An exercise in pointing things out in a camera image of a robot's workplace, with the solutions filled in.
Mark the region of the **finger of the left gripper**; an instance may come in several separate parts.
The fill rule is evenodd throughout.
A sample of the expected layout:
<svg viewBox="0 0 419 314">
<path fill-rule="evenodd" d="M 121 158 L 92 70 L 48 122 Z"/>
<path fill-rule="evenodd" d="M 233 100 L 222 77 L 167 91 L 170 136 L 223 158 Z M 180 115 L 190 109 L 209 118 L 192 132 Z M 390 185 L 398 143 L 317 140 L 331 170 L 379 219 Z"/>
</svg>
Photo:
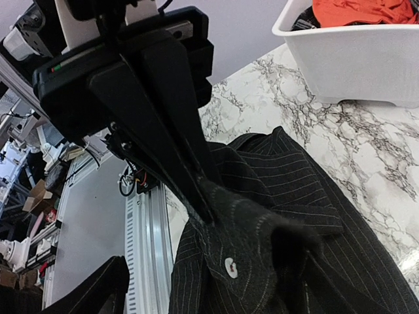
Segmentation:
<svg viewBox="0 0 419 314">
<path fill-rule="evenodd" d="M 172 35 L 157 34 L 141 62 L 157 118 L 151 152 L 179 193 L 199 196 L 197 174 L 220 178 L 204 139 L 187 50 Z"/>
</svg>

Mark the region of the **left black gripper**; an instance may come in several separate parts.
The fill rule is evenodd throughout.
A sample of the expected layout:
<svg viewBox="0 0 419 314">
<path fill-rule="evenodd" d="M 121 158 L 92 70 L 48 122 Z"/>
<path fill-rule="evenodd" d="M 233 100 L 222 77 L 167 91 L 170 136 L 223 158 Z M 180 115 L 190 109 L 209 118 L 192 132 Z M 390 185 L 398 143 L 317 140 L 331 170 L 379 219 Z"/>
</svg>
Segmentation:
<svg viewBox="0 0 419 314">
<path fill-rule="evenodd" d="M 71 6 L 69 11 L 77 22 L 92 22 L 99 33 L 34 72 L 33 89 L 41 107 L 61 134 L 75 143 L 111 129 L 127 159 L 173 188 L 195 219 L 212 223 L 215 215 L 198 181 L 213 180 L 197 174 L 199 196 L 184 196 L 170 184 L 151 152 L 157 118 L 141 72 L 141 51 L 155 35 L 172 35 L 187 50 L 197 107 L 206 105 L 214 50 L 208 40 L 208 16 L 186 7 L 126 26 L 126 6 Z"/>
</svg>

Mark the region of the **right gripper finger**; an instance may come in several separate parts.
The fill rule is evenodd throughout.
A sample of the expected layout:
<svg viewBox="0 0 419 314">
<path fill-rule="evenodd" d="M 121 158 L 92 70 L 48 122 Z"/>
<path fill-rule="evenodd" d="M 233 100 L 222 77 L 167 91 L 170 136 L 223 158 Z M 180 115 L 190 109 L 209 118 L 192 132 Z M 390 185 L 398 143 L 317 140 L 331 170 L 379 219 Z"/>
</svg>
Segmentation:
<svg viewBox="0 0 419 314">
<path fill-rule="evenodd" d="M 124 256 L 112 256 L 94 273 L 62 299 L 42 313 L 99 313 L 113 297 L 112 313 L 124 313 L 125 297 L 130 283 Z"/>
</svg>

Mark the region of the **black striped garment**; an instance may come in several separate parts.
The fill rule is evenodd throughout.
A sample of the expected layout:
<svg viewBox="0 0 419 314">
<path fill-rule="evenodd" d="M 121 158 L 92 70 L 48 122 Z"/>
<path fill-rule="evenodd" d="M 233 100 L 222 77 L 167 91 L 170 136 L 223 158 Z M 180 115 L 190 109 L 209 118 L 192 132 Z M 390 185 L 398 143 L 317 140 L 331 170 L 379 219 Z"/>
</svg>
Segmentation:
<svg viewBox="0 0 419 314">
<path fill-rule="evenodd" d="M 418 299 L 358 210 L 283 128 L 209 144 L 222 185 L 191 217 L 170 313 L 417 313 Z"/>
</svg>

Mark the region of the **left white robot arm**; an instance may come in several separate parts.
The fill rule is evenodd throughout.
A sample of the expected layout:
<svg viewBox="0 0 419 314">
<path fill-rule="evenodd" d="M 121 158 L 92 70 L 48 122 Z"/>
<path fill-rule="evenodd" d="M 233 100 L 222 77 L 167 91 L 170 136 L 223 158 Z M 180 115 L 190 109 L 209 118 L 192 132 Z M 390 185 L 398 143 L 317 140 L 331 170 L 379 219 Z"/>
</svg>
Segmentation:
<svg viewBox="0 0 419 314">
<path fill-rule="evenodd" d="M 31 100 L 70 142 L 109 130 L 120 159 L 170 187 L 202 224 L 215 213 L 198 180 L 221 178 L 198 109 L 211 99 L 214 47 L 196 7 L 167 12 L 154 1 L 36 1 L 21 26 L 46 56 L 26 68 L 1 58 L 32 85 Z"/>
</svg>

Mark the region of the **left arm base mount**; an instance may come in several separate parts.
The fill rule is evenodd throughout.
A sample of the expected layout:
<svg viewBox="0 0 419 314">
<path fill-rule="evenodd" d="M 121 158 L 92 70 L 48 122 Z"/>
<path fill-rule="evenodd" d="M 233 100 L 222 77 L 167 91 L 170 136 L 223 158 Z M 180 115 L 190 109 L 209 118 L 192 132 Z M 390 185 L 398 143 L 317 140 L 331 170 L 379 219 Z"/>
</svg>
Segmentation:
<svg viewBox="0 0 419 314">
<path fill-rule="evenodd" d="M 135 166 L 129 161 L 126 163 L 127 166 L 118 180 L 118 189 L 122 196 L 127 198 L 134 192 L 146 193 L 158 185 L 158 180 L 144 168 Z"/>
</svg>

